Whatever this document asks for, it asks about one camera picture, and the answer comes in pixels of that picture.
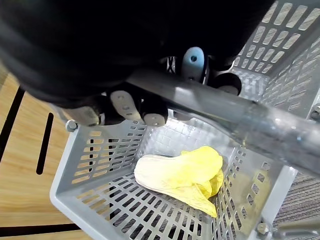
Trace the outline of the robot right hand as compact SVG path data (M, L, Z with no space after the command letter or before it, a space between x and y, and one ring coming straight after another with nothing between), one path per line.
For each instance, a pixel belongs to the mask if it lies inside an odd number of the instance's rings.
M137 70L181 70L203 50L223 71L272 6L271 0L3 0L0 58L20 86L82 125L142 119L162 126L162 99L127 84Z

